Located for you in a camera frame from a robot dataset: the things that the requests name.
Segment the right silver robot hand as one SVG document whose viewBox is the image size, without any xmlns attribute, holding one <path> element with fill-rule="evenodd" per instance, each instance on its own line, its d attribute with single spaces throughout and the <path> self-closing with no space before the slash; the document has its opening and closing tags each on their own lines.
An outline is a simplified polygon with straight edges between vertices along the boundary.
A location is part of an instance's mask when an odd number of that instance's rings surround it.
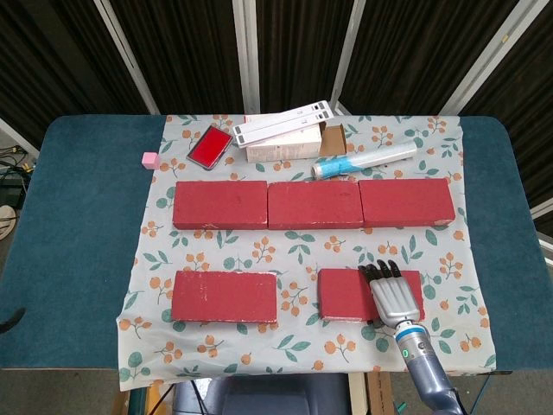
<svg viewBox="0 0 553 415">
<path fill-rule="evenodd" d="M 393 260 L 377 260 L 378 265 L 359 265 L 368 283 L 378 316 L 369 320 L 375 329 L 395 329 L 403 322 L 420 322 L 422 307 L 416 302 L 407 278 Z"/>
</svg>

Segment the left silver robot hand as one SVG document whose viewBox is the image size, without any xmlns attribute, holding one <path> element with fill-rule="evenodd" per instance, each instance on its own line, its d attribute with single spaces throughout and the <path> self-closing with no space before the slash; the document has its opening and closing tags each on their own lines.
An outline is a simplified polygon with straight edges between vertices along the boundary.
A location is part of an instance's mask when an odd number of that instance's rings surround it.
<svg viewBox="0 0 553 415">
<path fill-rule="evenodd" d="M 13 329 L 22 320 L 25 312 L 25 308 L 19 308 L 12 314 L 12 316 L 8 320 L 0 322 L 0 334 L 6 333 Z"/>
</svg>

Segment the red brick with bare end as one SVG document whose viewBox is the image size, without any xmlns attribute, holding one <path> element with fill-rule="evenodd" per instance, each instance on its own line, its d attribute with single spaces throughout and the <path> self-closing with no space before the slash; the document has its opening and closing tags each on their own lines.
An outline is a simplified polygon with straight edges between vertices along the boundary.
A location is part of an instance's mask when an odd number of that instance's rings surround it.
<svg viewBox="0 0 553 415">
<path fill-rule="evenodd" d="M 374 321 L 379 318 L 366 277 L 354 269 L 319 272 L 320 316 L 326 321 Z"/>
</svg>

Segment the red brick with chipped edges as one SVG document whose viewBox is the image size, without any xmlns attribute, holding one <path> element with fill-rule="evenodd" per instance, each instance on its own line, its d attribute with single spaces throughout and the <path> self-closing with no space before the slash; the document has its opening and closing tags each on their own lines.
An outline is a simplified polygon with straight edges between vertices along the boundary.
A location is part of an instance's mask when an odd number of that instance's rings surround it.
<svg viewBox="0 0 553 415">
<path fill-rule="evenodd" d="M 270 272 L 179 271 L 171 316 L 184 322 L 273 323 L 277 276 Z"/>
</svg>

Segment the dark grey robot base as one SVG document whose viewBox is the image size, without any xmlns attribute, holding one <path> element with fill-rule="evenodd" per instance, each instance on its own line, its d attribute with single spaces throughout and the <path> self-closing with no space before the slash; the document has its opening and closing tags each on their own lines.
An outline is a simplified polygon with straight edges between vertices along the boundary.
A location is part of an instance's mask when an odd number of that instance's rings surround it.
<svg viewBox="0 0 553 415">
<path fill-rule="evenodd" d="M 184 381 L 173 415 L 351 415 L 343 373 L 267 374 Z"/>
</svg>

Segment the red brick with white scratches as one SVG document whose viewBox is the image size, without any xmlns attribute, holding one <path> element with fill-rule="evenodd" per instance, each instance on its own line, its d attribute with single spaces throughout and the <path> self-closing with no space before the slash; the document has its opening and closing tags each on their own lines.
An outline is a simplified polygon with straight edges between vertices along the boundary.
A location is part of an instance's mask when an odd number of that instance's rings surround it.
<svg viewBox="0 0 553 415">
<path fill-rule="evenodd" d="M 265 181 L 178 182 L 173 225 L 180 230 L 266 229 L 267 188 Z"/>
</svg>

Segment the teal velvet table cover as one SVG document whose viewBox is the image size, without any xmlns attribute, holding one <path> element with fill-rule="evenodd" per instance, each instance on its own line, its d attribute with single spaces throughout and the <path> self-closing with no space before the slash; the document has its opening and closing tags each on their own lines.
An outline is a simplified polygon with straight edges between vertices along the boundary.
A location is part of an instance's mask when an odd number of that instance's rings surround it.
<svg viewBox="0 0 553 415">
<path fill-rule="evenodd" d="M 0 280 L 0 369 L 116 369 L 161 115 L 80 115 L 49 127 Z M 461 119 L 467 218 L 498 370 L 553 369 L 553 282 L 511 142 L 496 119 Z"/>
</svg>

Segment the clear film roll blue label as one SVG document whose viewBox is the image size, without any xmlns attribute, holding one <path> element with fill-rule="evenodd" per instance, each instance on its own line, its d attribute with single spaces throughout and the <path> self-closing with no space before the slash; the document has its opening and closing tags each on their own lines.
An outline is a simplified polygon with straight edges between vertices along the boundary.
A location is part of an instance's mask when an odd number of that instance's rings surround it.
<svg viewBox="0 0 553 415">
<path fill-rule="evenodd" d="M 315 180 L 324 180 L 409 159 L 416 153 L 416 144 L 413 141 L 409 141 L 385 149 L 382 148 L 353 156 L 340 156 L 316 162 L 311 168 L 311 174 Z"/>
</svg>

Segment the floral berry-print tablecloth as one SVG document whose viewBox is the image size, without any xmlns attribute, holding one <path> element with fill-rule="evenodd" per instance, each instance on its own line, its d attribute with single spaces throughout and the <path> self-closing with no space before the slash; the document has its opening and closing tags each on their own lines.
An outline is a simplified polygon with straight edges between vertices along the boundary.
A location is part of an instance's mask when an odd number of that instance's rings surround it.
<svg viewBox="0 0 553 415">
<path fill-rule="evenodd" d="M 318 314 L 317 279 L 324 268 L 357 268 L 378 259 L 418 271 L 424 325 L 443 367 L 478 374 L 496 367 L 490 317 L 475 270 L 467 226 L 463 131 L 457 117 L 350 116 L 338 118 L 351 154 L 416 144 L 412 160 L 352 175 L 370 179 L 443 178 L 454 221 L 421 228 L 354 230 L 179 231 L 173 227 L 179 181 L 306 182 L 309 160 L 248 163 L 231 147 L 212 170 L 186 159 L 204 131 L 229 131 L 239 115 L 169 115 L 152 178 L 136 257 L 118 322 L 118 366 L 124 390 L 180 377 L 240 374 L 402 371 L 388 328 L 365 322 L 326 322 Z M 171 316 L 175 274 L 192 271 L 271 272 L 277 320 L 177 322 Z"/>
</svg>

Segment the brown cardboard box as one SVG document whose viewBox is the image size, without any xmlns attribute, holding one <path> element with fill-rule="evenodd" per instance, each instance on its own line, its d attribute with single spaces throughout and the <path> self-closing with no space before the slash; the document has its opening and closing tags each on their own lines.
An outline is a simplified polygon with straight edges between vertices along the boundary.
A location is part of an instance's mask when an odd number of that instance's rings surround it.
<svg viewBox="0 0 553 415">
<path fill-rule="evenodd" d="M 319 156 L 344 156 L 345 154 L 346 137 L 343 125 L 325 125 L 321 129 Z"/>
</svg>

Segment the white printed cardboard box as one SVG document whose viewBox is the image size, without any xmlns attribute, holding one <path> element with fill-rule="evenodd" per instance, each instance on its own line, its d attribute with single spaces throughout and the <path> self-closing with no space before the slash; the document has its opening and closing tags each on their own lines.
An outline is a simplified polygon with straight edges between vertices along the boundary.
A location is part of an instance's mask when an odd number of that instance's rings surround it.
<svg viewBox="0 0 553 415">
<path fill-rule="evenodd" d="M 322 122 L 304 130 L 282 134 L 245 147 L 249 163 L 315 158 L 321 147 Z"/>
</svg>

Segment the white folding stand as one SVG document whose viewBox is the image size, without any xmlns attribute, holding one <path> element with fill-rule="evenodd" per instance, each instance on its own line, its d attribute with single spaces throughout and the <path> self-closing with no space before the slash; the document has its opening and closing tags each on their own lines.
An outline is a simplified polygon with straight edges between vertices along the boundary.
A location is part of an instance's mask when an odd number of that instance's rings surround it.
<svg viewBox="0 0 553 415">
<path fill-rule="evenodd" d="M 326 100 L 314 102 L 285 112 L 267 114 L 251 122 L 232 127 L 232 134 L 240 149 L 292 131 L 304 130 L 327 122 L 334 112 Z"/>
</svg>

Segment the red ink pad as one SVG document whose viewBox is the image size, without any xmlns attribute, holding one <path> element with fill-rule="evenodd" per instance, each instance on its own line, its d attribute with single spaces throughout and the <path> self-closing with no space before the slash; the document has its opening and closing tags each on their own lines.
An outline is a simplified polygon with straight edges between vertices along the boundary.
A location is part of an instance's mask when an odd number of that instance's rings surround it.
<svg viewBox="0 0 553 415">
<path fill-rule="evenodd" d="M 232 143 L 232 135 L 209 126 L 200 140 L 188 152 L 187 159 L 205 170 L 213 169 Z"/>
</svg>

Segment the white partition frame post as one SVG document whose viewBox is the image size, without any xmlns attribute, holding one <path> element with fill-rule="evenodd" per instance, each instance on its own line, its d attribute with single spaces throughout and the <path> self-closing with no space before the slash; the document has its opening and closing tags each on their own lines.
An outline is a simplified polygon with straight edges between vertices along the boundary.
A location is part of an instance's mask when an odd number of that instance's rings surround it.
<svg viewBox="0 0 553 415">
<path fill-rule="evenodd" d="M 146 79 L 143 76 L 143 72 L 139 67 L 137 59 L 118 20 L 116 12 L 111 5 L 111 1 L 93 0 L 93 2 L 149 113 L 152 115 L 160 115 L 161 113 L 158 105 L 149 89 Z"/>
<path fill-rule="evenodd" d="M 245 114 L 261 112 L 256 0 L 232 0 Z"/>
<path fill-rule="evenodd" d="M 359 25 L 365 9 L 366 0 L 353 0 L 353 7 L 350 13 L 345 38 L 343 41 L 339 65 L 334 77 L 334 85 L 330 100 L 333 110 L 338 108 L 338 101 L 344 86 L 346 74 L 353 55 L 354 45 L 359 32 Z"/>
<path fill-rule="evenodd" d="M 499 56 L 506 51 L 506 43 L 512 32 L 525 17 L 528 5 L 523 0 L 517 0 L 515 7 L 502 22 L 499 29 L 481 51 L 480 55 L 469 68 L 460 84 L 440 110 L 440 115 L 453 116 L 458 114 L 472 98 L 478 88 L 485 82 L 486 77 L 493 71 L 500 61 Z"/>
</svg>

